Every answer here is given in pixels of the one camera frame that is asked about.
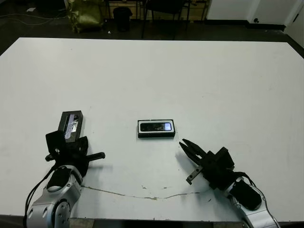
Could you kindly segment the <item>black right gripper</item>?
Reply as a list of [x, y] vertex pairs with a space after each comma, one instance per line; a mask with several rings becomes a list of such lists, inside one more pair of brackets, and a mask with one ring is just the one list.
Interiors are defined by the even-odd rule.
[[236, 174], [233, 172], [234, 162], [229, 152], [206, 153], [197, 144], [187, 139], [183, 139], [183, 142], [179, 142], [180, 147], [198, 165], [186, 178], [188, 184], [191, 185], [192, 181], [200, 173], [203, 174], [203, 177], [209, 182], [209, 186], [212, 189], [226, 189], [237, 179]]

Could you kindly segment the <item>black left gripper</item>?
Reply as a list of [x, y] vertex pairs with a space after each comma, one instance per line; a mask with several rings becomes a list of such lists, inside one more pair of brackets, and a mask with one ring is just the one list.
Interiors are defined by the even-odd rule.
[[88, 138], [83, 136], [75, 142], [60, 142], [49, 150], [46, 161], [55, 161], [56, 166], [71, 165], [77, 168], [82, 177], [86, 176], [91, 161], [104, 159], [105, 153], [88, 154]]

